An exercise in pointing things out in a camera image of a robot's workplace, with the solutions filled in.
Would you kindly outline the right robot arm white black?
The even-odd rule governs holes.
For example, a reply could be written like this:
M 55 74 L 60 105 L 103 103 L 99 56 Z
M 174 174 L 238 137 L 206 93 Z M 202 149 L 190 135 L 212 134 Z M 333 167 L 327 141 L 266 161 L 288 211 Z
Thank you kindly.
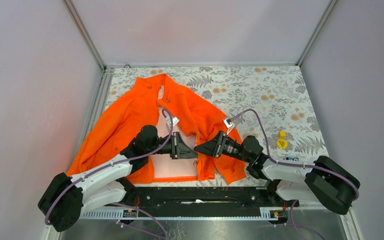
M 327 156 L 310 163 L 274 160 L 254 136 L 238 143 L 223 131 L 194 150 L 209 157 L 228 156 L 245 162 L 253 178 L 269 181 L 266 198 L 273 206 L 284 201 L 307 201 L 345 215 L 359 197 L 360 182 Z

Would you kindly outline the orange zip jacket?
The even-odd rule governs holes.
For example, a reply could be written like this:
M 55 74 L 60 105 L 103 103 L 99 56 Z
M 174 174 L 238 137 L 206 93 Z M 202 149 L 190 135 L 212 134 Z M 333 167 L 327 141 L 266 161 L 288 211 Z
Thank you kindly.
M 97 167 L 117 156 L 146 125 L 167 134 L 167 122 L 161 116 L 168 109 L 178 118 L 175 129 L 185 141 L 197 145 L 226 131 L 226 115 L 190 88 L 175 83 L 167 74 L 137 78 L 132 89 L 117 99 L 100 116 L 86 136 L 67 171 L 68 176 Z M 218 158 L 199 154 L 196 159 L 169 160 L 167 155 L 153 156 L 137 172 L 128 176 L 134 184 L 213 180 L 220 174 L 226 183 L 244 179 L 245 163 L 222 155 Z

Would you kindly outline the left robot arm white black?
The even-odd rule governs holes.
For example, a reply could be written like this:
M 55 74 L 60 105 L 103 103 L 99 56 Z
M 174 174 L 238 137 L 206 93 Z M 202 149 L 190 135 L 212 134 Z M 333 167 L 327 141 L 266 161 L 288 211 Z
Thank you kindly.
M 68 176 L 57 174 L 37 206 L 44 214 L 47 226 L 57 232 L 69 229 L 82 214 L 101 206 L 120 202 L 132 204 L 135 192 L 131 183 L 123 185 L 121 178 L 142 169 L 151 155 L 168 155 L 174 160 L 197 158 L 197 153 L 182 139 L 178 131 L 159 137 L 157 128 L 145 125 L 128 146 L 116 157 L 90 170 Z

